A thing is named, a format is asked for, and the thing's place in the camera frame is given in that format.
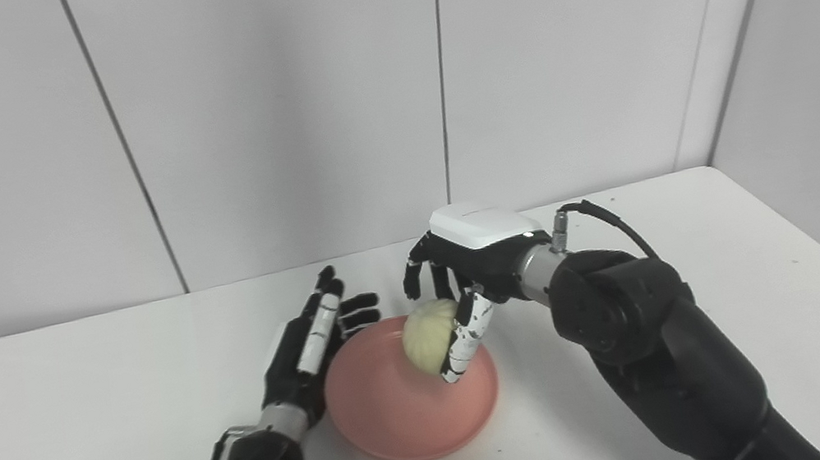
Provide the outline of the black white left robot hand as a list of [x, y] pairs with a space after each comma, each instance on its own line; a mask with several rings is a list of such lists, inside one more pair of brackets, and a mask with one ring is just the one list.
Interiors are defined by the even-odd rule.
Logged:
[[300, 442], [326, 410], [325, 381], [347, 340], [380, 322], [378, 293], [345, 298], [344, 282], [334, 267], [318, 273], [316, 287], [302, 312], [283, 327], [265, 372], [259, 429], [282, 433]]

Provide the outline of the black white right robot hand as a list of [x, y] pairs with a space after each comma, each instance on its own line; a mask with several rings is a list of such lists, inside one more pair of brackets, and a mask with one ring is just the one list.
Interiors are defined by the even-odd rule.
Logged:
[[436, 374], [455, 384], [479, 352], [498, 305], [513, 299], [551, 304], [551, 277], [564, 256], [551, 250], [552, 236], [537, 220], [496, 205], [446, 205], [431, 214], [429, 226], [410, 249], [403, 291], [410, 301], [421, 297], [428, 265], [436, 297], [454, 304]]

